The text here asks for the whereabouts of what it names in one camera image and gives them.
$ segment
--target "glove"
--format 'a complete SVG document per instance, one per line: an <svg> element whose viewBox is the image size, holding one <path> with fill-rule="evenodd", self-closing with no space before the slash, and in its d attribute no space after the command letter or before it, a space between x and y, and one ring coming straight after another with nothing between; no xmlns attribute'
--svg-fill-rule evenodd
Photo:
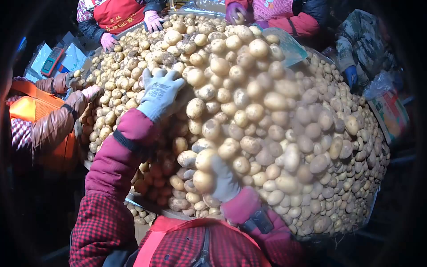
<svg viewBox="0 0 427 267"><path fill-rule="evenodd" d="M353 85L357 84L357 72L356 72L356 66L352 65L345 69L344 71L345 76L348 80L348 86L350 86L350 89L353 87Z"/></svg>
<svg viewBox="0 0 427 267"><path fill-rule="evenodd" d="M237 12L242 13L243 17L248 20L248 13L246 9L237 2L229 3L227 6L227 10L225 12L225 19L230 22L231 24L236 25L236 19L239 18L237 15Z"/></svg>
<svg viewBox="0 0 427 267"><path fill-rule="evenodd" d="M82 94L88 102L93 102L95 98L101 95L101 88L97 85L89 86L82 91Z"/></svg>
<svg viewBox="0 0 427 267"><path fill-rule="evenodd" d="M157 11L149 10L144 13L144 28L148 32L157 32L163 29L163 21L161 17L157 14Z"/></svg>
<svg viewBox="0 0 427 267"><path fill-rule="evenodd" d="M114 45L116 44L119 44L117 42L117 36L108 32L103 33L103 35L101 36L101 45L106 53L113 52Z"/></svg>
<svg viewBox="0 0 427 267"><path fill-rule="evenodd" d="M216 186L212 196L222 203L232 200L242 190L238 180L219 156L212 156L211 166L216 176Z"/></svg>
<svg viewBox="0 0 427 267"><path fill-rule="evenodd" d="M165 69L157 71L154 77L148 68L142 72L145 94L137 110L144 113L152 122L157 123L163 116L167 116L169 109L175 102L179 90L184 87L185 80L179 77L179 72Z"/></svg>
<svg viewBox="0 0 427 267"><path fill-rule="evenodd" d="M79 85L79 81L82 78L80 76L77 77L77 78L74 78L74 73L75 72L76 71L70 71L70 72L67 73L67 75L65 76L65 86L67 88L73 88L74 91L82 90L83 87L81 85Z"/></svg>

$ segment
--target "red apron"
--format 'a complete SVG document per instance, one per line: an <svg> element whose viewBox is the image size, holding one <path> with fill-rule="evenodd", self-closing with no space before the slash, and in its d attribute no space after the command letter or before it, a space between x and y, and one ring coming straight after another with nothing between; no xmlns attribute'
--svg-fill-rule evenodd
<svg viewBox="0 0 427 267"><path fill-rule="evenodd" d="M144 21L144 7L135 0L106 0L95 6L94 19L107 32L118 34Z"/></svg>
<svg viewBox="0 0 427 267"><path fill-rule="evenodd" d="M148 239L145 241L144 245L141 247L133 266L148 267L150 265L151 258L153 257L154 252L156 251L163 237L167 233L180 230L180 229L199 227L199 226L206 225L208 223L222 224L232 229L233 231L237 231L238 233L244 235L247 239L249 239L254 245L257 246L257 248L260 248L258 244L255 242L255 240L250 238L247 234L242 233L236 227L232 227L225 221L209 219L209 218L200 218L200 219L194 219L194 220L179 220L179 219L166 218L165 216L159 216L156 219L153 226L150 228L150 231L152 232L148 236ZM271 267L271 264L269 263L266 257L263 257L261 261L262 261L261 263L262 267Z"/></svg>

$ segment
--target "plastic bag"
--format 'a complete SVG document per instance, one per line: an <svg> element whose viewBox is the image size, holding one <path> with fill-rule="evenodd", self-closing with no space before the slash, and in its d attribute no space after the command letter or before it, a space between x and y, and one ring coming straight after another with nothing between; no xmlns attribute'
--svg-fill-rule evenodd
<svg viewBox="0 0 427 267"><path fill-rule="evenodd" d="M395 91L393 77L385 70L382 70L375 78L365 87L363 95L367 101L378 98L386 92Z"/></svg>

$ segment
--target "worker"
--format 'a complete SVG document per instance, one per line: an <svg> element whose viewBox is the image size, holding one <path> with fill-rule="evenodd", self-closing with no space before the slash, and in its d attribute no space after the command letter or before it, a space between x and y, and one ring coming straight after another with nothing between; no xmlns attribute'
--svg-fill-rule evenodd
<svg viewBox="0 0 427 267"><path fill-rule="evenodd" d="M64 102L53 96L77 86L73 72L36 82L24 77L12 79L6 97L11 123L11 162L19 165L16 171L27 171L42 164L51 170L71 170L78 155L74 142L74 123L96 96L100 87L92 86L75 91Z"/></svg>
<svg viewBox="0 0 427 267"><path fill-rule="evenodd" d="M381 70L397 67L389 43L390 36L381 19L360 9L348 15L338 27L336 50L350 88L365 87Z"/></svg>
<svg viewBox="0 0 427 267"><path fill-rule="evenodd" d="M106 52L118 44L116 34L144 21L149 32L162 30L159 13L167 0L79 0L79 30Z"/></svg>
<svg viewBox="0 0 427 267"><path fill-rule="evenodd" d="M261 28L277 27L294 37L310 37L326 25L326 0L225 0L225 19L236 24L238 12Z"/></svg>
<svg viewBox="0 0 427 267"><path fill-rule="evenodd" d="M76 266L298 266L302 248L283 220L263 209L258 192L241 187L228 166L212 160L215 189L222 214L246 233L224 221L190 221L159 216L142 239L135 241L134 218L123 205L131 179L147 160L157 125L184 86L179 73L162 69L143 72L146 93L130 109L112 136L105 139L86 176L71 234L71 267Z"/></svg>

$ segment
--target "paper box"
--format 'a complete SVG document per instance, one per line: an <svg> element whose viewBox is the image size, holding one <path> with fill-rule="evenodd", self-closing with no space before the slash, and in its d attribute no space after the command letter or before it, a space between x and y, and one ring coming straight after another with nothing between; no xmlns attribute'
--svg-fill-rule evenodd
<svg viewBox="0 0 427 267"><path fill-rule="evenodd" d="M409 117L397 95L386 92L368 102L390 146L408 127Z"/></svg>

